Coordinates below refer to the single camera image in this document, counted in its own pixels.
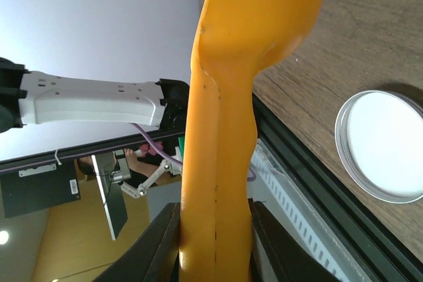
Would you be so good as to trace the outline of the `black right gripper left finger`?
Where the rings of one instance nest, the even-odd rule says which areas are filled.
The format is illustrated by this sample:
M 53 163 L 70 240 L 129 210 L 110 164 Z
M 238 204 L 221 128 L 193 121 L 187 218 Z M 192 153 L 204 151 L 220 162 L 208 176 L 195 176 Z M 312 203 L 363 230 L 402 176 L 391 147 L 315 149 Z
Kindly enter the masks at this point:
M 142 235 L 95 281 L 178 281 L 180 203 L 168 203 Z

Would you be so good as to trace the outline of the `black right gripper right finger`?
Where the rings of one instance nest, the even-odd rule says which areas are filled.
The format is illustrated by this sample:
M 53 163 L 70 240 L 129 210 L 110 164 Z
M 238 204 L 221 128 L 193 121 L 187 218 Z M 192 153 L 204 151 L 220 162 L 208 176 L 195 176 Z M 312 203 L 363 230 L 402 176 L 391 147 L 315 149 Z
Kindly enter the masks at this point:
M 260 201 L 249 200 L 251 281 L 338 281 L 311 257 Z

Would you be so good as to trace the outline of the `orange plastic scoop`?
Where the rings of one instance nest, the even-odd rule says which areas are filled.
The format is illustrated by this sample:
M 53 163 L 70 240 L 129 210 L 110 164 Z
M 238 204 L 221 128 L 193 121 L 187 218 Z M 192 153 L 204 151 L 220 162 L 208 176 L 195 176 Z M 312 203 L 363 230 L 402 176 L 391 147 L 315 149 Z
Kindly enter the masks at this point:
M 248 281 L 254 78 L 292 54 L 322 0 L 205 0 L 191 54 L 179 279 Z

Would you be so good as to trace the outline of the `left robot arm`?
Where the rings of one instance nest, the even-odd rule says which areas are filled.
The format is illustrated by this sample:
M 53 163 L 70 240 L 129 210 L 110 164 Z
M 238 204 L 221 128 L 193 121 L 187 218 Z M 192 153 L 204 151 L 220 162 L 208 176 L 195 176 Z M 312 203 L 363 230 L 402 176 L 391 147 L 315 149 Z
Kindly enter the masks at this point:
M 1 132 L 48 122 L 120 122 L 180 129 L 189 86 L 183 81 L 117 83 L 29 71 L 1 59 Z

